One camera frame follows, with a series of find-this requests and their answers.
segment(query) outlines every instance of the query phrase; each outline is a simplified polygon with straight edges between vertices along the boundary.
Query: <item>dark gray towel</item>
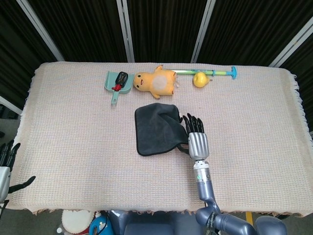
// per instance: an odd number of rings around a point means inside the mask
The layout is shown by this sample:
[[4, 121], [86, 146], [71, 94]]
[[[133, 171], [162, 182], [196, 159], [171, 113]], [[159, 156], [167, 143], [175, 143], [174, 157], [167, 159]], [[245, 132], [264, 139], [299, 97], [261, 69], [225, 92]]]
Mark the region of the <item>dark gray towel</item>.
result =
[[150, 156], [171, 151], [188, 144], [188, 136], [180, 124], [175, 105], [154, 103], [135, 111], [137, 152]]

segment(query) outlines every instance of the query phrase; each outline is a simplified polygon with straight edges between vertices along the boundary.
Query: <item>floor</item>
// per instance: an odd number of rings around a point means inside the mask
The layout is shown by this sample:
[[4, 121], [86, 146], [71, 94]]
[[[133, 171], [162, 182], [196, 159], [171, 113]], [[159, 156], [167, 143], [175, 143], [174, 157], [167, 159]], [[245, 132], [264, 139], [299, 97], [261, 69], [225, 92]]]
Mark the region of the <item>floor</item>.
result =
[[[0, 144], [9, 142], [17, 133], [20, 120], [0, 119], [0, 131], [5, 133], [0, 139]], [[61, 223], [62, 211], [44, 211], [39, 215], [33, 215], [30, 211], [14, 211], [6, 209], [0, 220], [0, 234], [10, 235], [56, 235], [56, 229]], [[244, 213], [236, 213], [236, 216], [244, 219]], [[253, 220], [260, 214], [254, 213]], [[284, 220], [289, 235], [313, 234], [313, 214], [304, 218], [290, 216]]]

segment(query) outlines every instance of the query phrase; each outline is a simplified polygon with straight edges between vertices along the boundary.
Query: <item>blue bottle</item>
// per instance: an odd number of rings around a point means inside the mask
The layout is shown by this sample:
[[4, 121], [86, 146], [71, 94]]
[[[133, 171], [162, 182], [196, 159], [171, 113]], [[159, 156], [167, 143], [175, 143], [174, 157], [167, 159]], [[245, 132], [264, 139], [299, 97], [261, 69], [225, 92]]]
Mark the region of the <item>blue bottle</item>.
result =
[[89, 234], [92, 235], [94, 229], [97, 229], [97, 234], [98, 235], [114, 235], [113, 233], [113, 228], [112, 224], [109, 220], [109, 218], [105, 217], [104, 215], [101, 214], [101, 212], [97, 211], [95, 215], [95, 219], [92, 221], [89, 227]]

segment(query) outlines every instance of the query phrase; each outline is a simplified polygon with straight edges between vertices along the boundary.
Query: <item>black curtain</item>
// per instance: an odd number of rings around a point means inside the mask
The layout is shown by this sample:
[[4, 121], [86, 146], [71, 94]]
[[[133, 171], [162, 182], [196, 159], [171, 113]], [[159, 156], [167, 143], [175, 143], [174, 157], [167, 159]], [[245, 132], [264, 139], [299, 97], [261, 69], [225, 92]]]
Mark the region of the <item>black curtain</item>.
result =
[[128, 0], [136, 62], [190, 63], [206, 0]]
[[313, 34], [281, 66], [297, 75], [309, 129], [313, 131]]
[[0, 1], [0, 95], [20, 109], [34, 71], [55, 57], [15, 0]]
[[217, 0], [198, 62], [268, 66], [312, 16], [311, 0]]
[[126, 62], [116, 0], [28, 0], [67, 61]]

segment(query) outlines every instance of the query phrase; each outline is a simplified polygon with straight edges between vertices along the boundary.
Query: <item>stuffed animal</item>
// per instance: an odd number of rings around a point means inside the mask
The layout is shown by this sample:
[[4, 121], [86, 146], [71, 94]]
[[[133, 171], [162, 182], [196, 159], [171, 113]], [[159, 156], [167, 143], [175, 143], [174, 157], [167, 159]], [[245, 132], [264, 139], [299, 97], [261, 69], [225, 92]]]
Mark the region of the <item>stuffed animal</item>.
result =
[[151, 92], [154, 98], [160, 99], [160, 95], [173, 95], [176, 73], [171, 70], [163, 70], [163, 65], [156, 68], [153, 73], [139, 72], [135, 74], [134, 86], [143, 92]]

